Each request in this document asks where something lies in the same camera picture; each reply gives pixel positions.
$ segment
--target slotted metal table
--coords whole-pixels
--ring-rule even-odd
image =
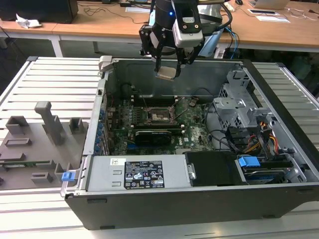
[[[61,121],[81,117],[90,122],[99,81],[98,62],[99,59],[91,58],[48,57],[27,61],[0,96],[0,140],[7,134],[5,124],[10,116],[42,122],[33,110],[37,101],[51,101],[52,113]],[[285,67],[276,63],[254,65],[319,149],[319,103],[316,99]],[[259,92],[255,94],[265,104]],[[0,191],[0,237],[16,238],[23,233],[33,239],[319,238],[319,202],[303,204],[280,219],[88,231],[59,191],[60,188]]]

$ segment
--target gray base plate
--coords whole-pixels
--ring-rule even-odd
[[[68,123],[61,124],[63,127],[61,130],[63,144],[61,145],[54,145],[50,136],[45,133],[41,123],[30,123],[29,126],[23,126],[24,135],[12,136],[10,132],[7,134],[0,146],[0,164],[3,162],[1,161],[3,156],[23,152],[25,159],[19,160],[21,164],[18,165],[24,164],[28,167],[14,167],[8,168],[7,171],[0,171],[0,178],[4,180],[0,190],[60,187],[62,185],[60,182],[61,174],[67,170],[68,165],[70,164],[72,168],[79,167],[88,124],[84,122],[85,130],[76,134],[71,134]],[[31,145],[7,147],[5,145],[7,139],[13,138],[30,138]],[[54,161],[52,166],[46,167],[39,164],[35,167],[29,167],[35,165],[36,162],[51,160]],[[55,174],[55,164],[60,164],[63,169],[61,170],[59,167],[58,174]],[[32,173],[46,172],[53,179],[51,183],[42,182],[43,180],[39,180],[38,183],[32,181]]]

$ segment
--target laptop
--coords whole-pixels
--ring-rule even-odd
[[[249,1],[249,4],[255,8],[265,9],[284,9],[290,0],[254,0]]]

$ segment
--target warning label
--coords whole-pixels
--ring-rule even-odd
[[[164,188],[161,161],[125,162],[124,187],[126,189]]]

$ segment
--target desk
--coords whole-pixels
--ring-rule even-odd
[[[243,0],[244,5],[240,8],[247,11],[251,8],[248,0]],[[89,5],[88,2],[80,2],[82,5]],[[231,1],[234,8],[238,7],[234,0]],[[317,18],[314,13],[307,13],[309,9],[319,12],[319,4],[307,2],[289,2],[288,7],[305,10],[306,15]],[[148,19],[146,13],[127,13],[124,7],[107,6],[110,11],[122,16],[130,16],[135,22],[144,22]],[[319,19],[297,19],[291,16],[287,10],[279,10],[287,16],[291,23],[262,22],[255,17],[247,16],[243,11],[233,12],[232,28],[240,37],[239,48],[264,49],[281,51],[319,52]],[[15,22],[0,22],[4,30],[15,38],[48,39],[56,56],[63,57],[60,46],[61,40],[93,41],[95,51],[96,42],[126,42],[140,43],[139,29],[143,25],[134,24],[130,18],[123,18],[107,12],[97,12],[88,16],[84,7],[79,6],[79,13],[72,24],[43,23],[43,27],[36,29],[24,29]],[[230,36],[224,33],[218,45],[218,53],[230,43]]]
[[[234,8],[239,7],[234,0],[230,2]],[[319,18],[315,13],[308,13],[309,9],[319,12],[319,4],[309,2],[291,1],[287,7],[304,10],[305,15],[310,19],[297,19],[291,16],[286,10],[277,10],[281,15],[287,17],[291,23],[259,21],[256,17],[251,17],[247,9],[252,9],[248,0],[243,0],[240,9],[232,12],[232,29],[240,37],[239,48],[278,50],[278,51],[301,51],[319,52]],[[230,37],[228,33],[223,33],[218,48],[224,51],[228,47]]]

